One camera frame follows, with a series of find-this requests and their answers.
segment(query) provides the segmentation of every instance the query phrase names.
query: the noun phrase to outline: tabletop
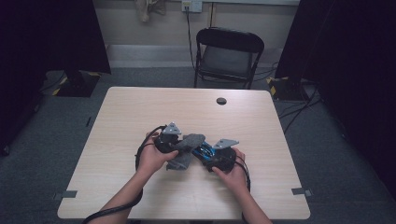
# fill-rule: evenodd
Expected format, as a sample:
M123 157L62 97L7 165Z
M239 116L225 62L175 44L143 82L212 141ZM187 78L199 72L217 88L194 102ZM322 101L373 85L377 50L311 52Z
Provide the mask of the tabletop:
M225 105L217 103L226 99ZM267 91L113 87L106 94L67 190L60 218L97 212L134 174L134 155L146 133L173 121L183 134L201 133L214 145L238 140L246 154L251 194L271 219L306 219L310 211L299 189L289 147ZM193 158L186 171L165 165L144 187L129 218L241 218L241 208L221 180Z

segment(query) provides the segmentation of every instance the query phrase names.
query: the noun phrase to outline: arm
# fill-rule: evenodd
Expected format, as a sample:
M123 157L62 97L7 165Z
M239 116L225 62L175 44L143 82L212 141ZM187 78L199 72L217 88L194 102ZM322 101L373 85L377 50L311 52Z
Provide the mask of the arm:
M147 144L154 144L152 137L147 141ZM177 151L163 154L154 145L146 146L140 156L140 163L136 173L134 173L132 178L122 187L122 189L120 189L120 191L105 204L101 211L133 201L149 181L151 176L161 169L166 161L172 160L176 155ZM125 209L109 216L94 219L90 224L125 223L130 212L131 208Z
M245 154L240 152L237 148L234 148L233 150L236 152L236 161L243 164ZM242 167L235 165L228 174L225 174L217 167L213 167L212 170L222 179L227 188L233 193L233 196L241 205L242 213L249 224L272 223L248 191L246 176Z

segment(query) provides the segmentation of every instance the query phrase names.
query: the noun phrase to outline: gray carpet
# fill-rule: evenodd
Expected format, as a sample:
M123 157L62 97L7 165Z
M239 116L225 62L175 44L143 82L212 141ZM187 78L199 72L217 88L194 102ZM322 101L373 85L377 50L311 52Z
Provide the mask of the gray carpet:
M48 73L44 86L61 75ZM60 201L53 200L53 195L67 188L108 88L191 88L192 84L191 68L115 68L112 75L100 78L91 98L54 97L50 95L54 88L44 91L40 109L10 145L10 155L0 158L0 223L79 223L57 218ZM198 86L242 88L241 84L201 80ZM252 89L268 87L265 80L259 80ZM281 114L295 103L275 105ZM283 128L292 117L281 120ZM314 193L307 198L311 218L275 223L396 223L396 203L342 135L323 103L308 107L290 125L286 138L291 155L303 187Z

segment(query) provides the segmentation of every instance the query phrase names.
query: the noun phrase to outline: chair back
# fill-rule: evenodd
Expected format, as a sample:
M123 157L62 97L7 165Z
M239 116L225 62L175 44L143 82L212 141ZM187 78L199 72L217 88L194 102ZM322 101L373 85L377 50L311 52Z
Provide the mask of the chair back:
M235 49L259 54L264 50L264 42L257 35L219 27L210 27L199 31L196 41L198 49L200 44L203 44L221 49Z

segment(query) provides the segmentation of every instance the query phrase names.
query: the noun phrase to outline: black chair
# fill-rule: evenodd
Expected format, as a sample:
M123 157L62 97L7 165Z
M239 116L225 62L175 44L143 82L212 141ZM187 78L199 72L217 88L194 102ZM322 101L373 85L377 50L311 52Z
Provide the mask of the black chair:
M252 33L219 27L198 32L194 88L197 78L215 77L244 83L250 89L263 41Z

